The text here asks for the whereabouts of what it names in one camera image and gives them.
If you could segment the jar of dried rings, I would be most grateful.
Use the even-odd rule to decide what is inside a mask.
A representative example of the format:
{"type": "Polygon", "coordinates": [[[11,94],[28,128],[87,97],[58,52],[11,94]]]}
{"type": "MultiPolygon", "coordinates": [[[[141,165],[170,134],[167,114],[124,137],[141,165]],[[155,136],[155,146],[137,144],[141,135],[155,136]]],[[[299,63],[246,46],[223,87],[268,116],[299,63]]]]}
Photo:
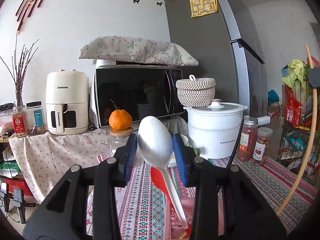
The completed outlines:
{"type": "Polygon", "coordinates": [[[255,148],[253,151],[253,162],[263,165],[267,158],[267,150],[270,146],[270,139],[272,137],[273,130],[268,127],[260,127],[257,130],[257,139],[255,142],[255,148]]]}

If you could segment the patterned striped tablecloth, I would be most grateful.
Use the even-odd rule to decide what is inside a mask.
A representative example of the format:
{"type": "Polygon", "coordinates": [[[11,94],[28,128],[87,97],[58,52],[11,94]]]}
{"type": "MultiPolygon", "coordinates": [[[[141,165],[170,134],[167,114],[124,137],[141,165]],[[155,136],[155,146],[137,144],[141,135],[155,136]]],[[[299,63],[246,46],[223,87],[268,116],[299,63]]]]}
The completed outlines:
{"type": "MultiPolygon", "coordinates": [[[[280,163],[267,158],[263,165],[233,160],[253,182],[268,204],[278,210],[287,197],[296,175],[280,163]]],[[[316,197],[317,189],[301,180],[280,220],[291,232],[316,197]]],[[[150,178],[150,166],[136,166],[125,188],[117,188],[116,204],[122,239],[164,239],[165,196],[150,178]]]]}

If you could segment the orange mandarin on jar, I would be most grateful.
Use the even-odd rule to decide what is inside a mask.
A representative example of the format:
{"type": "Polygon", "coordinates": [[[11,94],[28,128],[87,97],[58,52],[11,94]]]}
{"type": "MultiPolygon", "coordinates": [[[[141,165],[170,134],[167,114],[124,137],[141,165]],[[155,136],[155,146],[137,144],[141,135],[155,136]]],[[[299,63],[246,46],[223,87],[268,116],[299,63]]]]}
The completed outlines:
{"type": "Polygon", "coordinates": [[[132,125],[132,116],[124,109],[119,109],[113,100],[115,110],[111,113],[108,122],[112,129],[123,131],[129,129],[132,125]]]}

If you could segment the black chopstick gold tip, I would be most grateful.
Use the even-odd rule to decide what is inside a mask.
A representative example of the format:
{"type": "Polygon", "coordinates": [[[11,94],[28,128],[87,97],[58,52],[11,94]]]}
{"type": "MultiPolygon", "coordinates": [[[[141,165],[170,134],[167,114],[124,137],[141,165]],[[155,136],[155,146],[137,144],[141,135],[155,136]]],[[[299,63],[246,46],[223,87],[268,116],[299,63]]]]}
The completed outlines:
{"type": "Polygon", "coordinates": [[[236,141],[235,141],[235,145],[234,145],[234,147],[233,147],[233,150],[232,150],[232,153],[231,153],[231,156],[230,156],[230,158],[229,158],[229,161],[228,161],[228,163],[227,163],[226,168],[229,168],[229,167],[232,165],[232,163],[233,163],[235,154],[236,154],[237,149],[238,149],[238,147],[239,147],[239,142],[240,142],[240,138],[241,138],[241,132],[242,132],[243,125],[244,125],[244,119],[242,119],[242,122],[241,122],[241,125],[240,125],[240,129],[239,129],[239,132],[238,132],[236,141]]]}

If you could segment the dry twig bouquet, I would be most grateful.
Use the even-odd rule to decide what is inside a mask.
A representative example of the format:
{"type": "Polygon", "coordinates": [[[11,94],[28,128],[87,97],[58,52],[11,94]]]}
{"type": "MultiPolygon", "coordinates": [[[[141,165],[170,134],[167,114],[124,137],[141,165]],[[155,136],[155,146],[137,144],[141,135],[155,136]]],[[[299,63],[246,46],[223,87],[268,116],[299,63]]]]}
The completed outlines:
{"type": "Polygon", "coordinates": [[[4,62],[3,58],[1,57],[2,63],[5,65],[5,67],[9,71],[10,76],[13,79],[15,84],[16,107],[23,106],[23,99],[22,99],[23,83],[25,80],[29,63],[31,62],[31,60],[34,57],[34,54],[38,50],[37,47],[35,48],[38,41],[39,40],[36,40],[35,42],[33,42],[30,48],[27,48],[24,44],[20,55],[17,55],[17,35],[16,35],[15,49],[11,57],[11,64],[12,64],[11,69],[8,67],[8,65],[4,62]]]}

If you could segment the white dotted cloth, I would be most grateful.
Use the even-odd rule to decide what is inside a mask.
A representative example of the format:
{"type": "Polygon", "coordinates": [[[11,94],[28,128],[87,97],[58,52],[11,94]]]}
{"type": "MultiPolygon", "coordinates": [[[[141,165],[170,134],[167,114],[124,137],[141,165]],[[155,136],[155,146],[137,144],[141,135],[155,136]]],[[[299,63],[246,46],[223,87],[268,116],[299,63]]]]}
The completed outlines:
{"type": "Polygon", "coordinates": [[[76,135],[12,135],[12,153],[36,201],[42,203],[73,165],[92,167],[102,157],[111,157],[110,130],[95,129],[76,135]]]}

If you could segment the glass jar with wooden lid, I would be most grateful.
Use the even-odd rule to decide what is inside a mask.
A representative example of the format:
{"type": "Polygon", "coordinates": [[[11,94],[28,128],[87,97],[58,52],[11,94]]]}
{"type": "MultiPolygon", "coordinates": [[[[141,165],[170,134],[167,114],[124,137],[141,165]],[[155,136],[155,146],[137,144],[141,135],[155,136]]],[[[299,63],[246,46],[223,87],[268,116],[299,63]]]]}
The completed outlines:
{"type": "Polygon", "coordinates": [[[111,129],[110,130],[110,152],[111,155],[113,156],[116,153],[116,150],[119,147],[125,146],[127,143],[127,140],[130,136],[131,133],[134,132],[133,127],[129,127],[128,129],[125,130],[115,130],[115,129],[111,129]]]}

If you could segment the black microwave oven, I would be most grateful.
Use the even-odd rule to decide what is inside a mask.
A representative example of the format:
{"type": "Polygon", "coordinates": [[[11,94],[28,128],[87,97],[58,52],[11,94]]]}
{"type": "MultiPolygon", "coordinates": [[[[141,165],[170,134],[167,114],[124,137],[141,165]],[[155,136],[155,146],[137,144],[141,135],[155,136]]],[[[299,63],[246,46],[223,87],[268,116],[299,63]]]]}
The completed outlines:
{"type": "Polygon", "coordinates": [[[182,70],[155,66],[109,66],[95,70],[92,109],[96,126],[109,126],[113,111],[124,109],[133,122],[153,115],[164,117],[184,112],[177,96],[176,81],[182,70]]]}

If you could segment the red labelled jar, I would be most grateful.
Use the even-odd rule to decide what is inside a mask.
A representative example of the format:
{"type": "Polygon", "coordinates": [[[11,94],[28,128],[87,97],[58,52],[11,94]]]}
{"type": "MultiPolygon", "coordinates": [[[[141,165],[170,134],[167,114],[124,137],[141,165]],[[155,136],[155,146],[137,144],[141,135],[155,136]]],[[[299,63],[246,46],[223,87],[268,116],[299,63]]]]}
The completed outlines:
{"type": "Polygon", "coordinates": [[[27,116],[25,106],[16,106],[13,108],[11,115],[12,124],[16,137],[25,137],[28,134],[27,131],[27,116]]]}

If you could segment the red plastic spoon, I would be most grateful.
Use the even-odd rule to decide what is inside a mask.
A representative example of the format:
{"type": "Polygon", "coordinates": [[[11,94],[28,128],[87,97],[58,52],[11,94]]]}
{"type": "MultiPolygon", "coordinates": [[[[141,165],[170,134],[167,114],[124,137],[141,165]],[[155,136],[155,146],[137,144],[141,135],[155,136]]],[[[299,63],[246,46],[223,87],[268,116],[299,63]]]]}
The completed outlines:
{"type": "Polygon", "coordinates": [[[159,190],[161,190],[165,194],[165,196],[167,197],[167,200],[169,201],[170,207],[172,207],[173,210],[175,210],[161,172],[157,168],[151,167],[150,176],[155,187],[157,187],[159,190]]]}

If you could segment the long light wooden chopstick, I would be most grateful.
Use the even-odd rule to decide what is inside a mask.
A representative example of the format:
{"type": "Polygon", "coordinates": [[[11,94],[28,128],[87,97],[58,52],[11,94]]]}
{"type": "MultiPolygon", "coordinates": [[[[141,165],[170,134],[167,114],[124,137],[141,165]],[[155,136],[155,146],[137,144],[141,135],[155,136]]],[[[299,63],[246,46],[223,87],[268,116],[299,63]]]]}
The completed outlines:
{"type": "Polygon", "coordinates": [[[316,185],[319,181],[319,62],[305,45],[306,60],[292,60],[283,77],[283,132],[277,161],[296,173],[296,178],[283,204],[280,215],[301,181],[316,185]]]}

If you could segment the yellow cloth on fridge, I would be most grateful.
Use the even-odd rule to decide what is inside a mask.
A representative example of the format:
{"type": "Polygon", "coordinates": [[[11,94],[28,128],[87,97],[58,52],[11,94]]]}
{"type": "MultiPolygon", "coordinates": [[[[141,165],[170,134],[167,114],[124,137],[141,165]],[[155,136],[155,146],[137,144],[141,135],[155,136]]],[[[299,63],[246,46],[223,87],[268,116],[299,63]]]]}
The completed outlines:
{"type": "Polygon", "coordinates": [[[218,11],[217,0],[189,0],[191,18],[197,18],[218,11]]]}

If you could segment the white electric cooking pot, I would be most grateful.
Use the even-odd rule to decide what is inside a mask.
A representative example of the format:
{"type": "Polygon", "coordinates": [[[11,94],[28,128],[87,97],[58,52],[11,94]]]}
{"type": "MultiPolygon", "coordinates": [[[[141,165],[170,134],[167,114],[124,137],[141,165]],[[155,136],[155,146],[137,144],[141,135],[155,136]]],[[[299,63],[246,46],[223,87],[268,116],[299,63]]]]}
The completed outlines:
{"type": "Polygon", "coordinates": [[[231,156],[247,106],[213,99],[209,106],[185,107],[188,137],[204,159],[231,156]]]}

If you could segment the white plastic spoon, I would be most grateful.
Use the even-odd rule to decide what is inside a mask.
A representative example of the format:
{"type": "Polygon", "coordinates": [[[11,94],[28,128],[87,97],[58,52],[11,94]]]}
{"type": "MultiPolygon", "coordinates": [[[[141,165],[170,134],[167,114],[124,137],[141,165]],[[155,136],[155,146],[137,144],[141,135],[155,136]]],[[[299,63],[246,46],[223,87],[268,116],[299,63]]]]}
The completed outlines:
{"type": "Polygon", "coordinates": [[[172,138],[159,119],[147,116],[141,120],[138,129],[138,147],[144,161],[161,173],[180,223],[185,230],[189,229],[180,198],[168,171],[168,163],[173,152],[172,138]]]}

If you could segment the phone tripod on floor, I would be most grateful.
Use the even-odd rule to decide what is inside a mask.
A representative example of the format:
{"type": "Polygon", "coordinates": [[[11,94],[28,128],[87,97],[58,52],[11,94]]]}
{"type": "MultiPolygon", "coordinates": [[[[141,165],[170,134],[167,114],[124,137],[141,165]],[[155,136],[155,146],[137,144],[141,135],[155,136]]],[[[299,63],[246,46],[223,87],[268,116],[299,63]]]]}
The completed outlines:
{"type": "Polygon", "coordinates": [[[13,193],[10,193],[9,185],[3,181],[1,182],[1,201],[7,215],[9,214],[10,202],[13,202],[14,207],[17,208],[17,214],[21,224],[26,223],[25,208],[36,207],[36,203],[28,203],[24,200],[23,190],[15,187],[13,193]]]}

